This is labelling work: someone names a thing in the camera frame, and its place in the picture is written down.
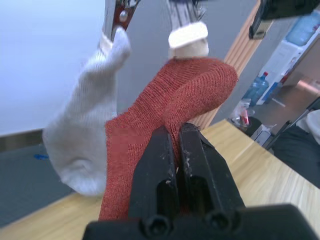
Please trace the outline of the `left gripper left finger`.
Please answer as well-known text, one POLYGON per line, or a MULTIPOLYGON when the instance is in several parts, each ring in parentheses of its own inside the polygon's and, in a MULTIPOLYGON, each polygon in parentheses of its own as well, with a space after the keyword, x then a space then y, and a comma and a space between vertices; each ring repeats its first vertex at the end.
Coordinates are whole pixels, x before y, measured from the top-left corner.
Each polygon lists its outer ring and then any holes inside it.
POLYGON ((171 136, 164 126, 152 132, 132 179, 128 217, 175 218, 180 211, 171 136))

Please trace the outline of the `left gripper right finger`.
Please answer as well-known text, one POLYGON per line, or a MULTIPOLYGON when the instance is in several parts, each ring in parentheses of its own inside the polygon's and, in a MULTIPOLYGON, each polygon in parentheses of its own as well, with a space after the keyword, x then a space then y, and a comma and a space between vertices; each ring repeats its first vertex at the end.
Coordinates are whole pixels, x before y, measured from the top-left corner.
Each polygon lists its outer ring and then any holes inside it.
POLYGON ((178 136, 189 209, 205 216, 244 208, 226 160, 200 130, 186 123, 178 136))

